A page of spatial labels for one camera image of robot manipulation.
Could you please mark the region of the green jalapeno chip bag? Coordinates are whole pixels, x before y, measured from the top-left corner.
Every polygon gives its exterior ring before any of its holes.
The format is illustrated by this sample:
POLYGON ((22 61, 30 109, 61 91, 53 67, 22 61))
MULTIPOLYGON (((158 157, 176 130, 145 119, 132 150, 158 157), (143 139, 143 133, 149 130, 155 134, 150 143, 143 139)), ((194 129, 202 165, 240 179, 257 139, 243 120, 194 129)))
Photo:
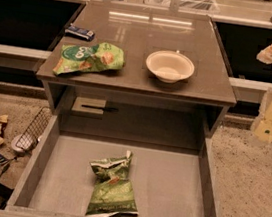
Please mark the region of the green jalapeno chip bag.
POLYGON ((112 217, 118 214, 138 215, 134 189, 128 178, 132 151, 120 158, 106 158, 90 162, 96 181, 86 215, 112 217))

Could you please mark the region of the grey cabinet with counter top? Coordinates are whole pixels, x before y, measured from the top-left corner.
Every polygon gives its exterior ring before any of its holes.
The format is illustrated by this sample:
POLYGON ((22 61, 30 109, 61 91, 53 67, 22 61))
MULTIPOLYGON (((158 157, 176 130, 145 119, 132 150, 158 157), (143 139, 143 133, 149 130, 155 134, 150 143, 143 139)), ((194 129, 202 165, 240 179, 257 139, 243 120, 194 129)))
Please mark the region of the grey cabinet with counter top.
POLYGON ((95 29, 97 43, 122 49, 125 66, 118 71, 54 75, 61 54, 58 49, 52 52, 38 78, 62 133, 196 152, 235 105, 216 30, 206 15, 92 1, 76 24, 95 29), (161 82, 145 64, 159 50, 183 53, 195 72, 176 83, 161 82))

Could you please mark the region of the open grey top drawer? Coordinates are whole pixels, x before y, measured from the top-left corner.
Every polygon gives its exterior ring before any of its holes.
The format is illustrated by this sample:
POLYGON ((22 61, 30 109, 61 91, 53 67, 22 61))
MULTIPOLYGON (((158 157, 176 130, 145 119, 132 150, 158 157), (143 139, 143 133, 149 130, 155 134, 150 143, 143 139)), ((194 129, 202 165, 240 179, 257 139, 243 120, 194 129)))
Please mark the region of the open grey top drawer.
POLYGON ((221 217, 212 143, 51 120, 0 217, 221 217))

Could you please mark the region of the light green chip bag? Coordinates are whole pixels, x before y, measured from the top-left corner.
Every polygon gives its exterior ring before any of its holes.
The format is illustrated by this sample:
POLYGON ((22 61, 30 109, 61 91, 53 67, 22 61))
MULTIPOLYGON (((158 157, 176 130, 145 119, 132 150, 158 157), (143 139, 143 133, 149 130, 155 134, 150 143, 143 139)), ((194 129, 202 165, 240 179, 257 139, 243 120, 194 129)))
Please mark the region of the light green chip bag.
POLYGON ((122 49, 105 42, 91 47, 63 45, 60 51, 60 59, 52 70, 55 75, 120 70, 125 61, 122 49))

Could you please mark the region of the white paper bowl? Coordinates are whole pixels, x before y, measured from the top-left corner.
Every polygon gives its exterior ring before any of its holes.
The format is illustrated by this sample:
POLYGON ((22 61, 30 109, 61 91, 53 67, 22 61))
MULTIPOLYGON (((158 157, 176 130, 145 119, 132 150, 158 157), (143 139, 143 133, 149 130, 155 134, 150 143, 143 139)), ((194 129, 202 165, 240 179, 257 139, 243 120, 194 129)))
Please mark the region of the white paper bowl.
POLYGON ((188 79, 195 72, 194 64, 183 54, 176 51, 157 51, 146 59, 148 71, 161 82, 176 83, 188 79))

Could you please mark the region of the blue snack bar wrapper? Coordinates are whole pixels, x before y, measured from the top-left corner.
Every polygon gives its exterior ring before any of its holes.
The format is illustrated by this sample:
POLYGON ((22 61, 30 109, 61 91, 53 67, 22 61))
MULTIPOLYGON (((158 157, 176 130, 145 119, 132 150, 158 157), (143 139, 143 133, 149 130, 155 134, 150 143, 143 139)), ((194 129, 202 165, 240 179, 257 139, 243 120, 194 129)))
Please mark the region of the blue snack bar wrapper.
POLYGON ((93 31, 84 28, 79 28, 74 25, 71 25, 67 29, 65 29, 65 33, 69 36, 74 36, 85 41, 92 41, 93 38, 95 37, 95 33, 93 31))

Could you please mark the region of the clear plastic tray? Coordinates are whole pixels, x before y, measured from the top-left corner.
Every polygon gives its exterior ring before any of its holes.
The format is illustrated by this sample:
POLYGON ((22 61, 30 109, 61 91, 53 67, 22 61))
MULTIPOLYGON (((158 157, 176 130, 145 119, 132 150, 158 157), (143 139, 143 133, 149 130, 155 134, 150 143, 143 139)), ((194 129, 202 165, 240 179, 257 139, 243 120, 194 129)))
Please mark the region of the clear plastic tray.
MULTIPOLYGON (((150 6, 164 6, 170 7, 171 0, 143 0, 145 4, 150 6)), ((183 10, 197 10, 202 13, 214 13, 220 12, 220 7, 215 0, 179 0, 179 8, 183 10)))

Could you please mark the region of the white round disc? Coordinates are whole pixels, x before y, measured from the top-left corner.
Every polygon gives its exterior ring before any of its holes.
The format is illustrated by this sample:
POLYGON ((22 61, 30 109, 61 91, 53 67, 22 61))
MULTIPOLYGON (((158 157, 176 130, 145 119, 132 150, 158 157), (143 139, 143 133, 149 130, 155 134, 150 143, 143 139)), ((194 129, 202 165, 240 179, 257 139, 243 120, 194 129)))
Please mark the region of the white round disc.
POLYGON ((17 135, 11 142, 12 150, 18 154, 28 152, 32 148, 32 145, 33 138, 27 134, 17 135))

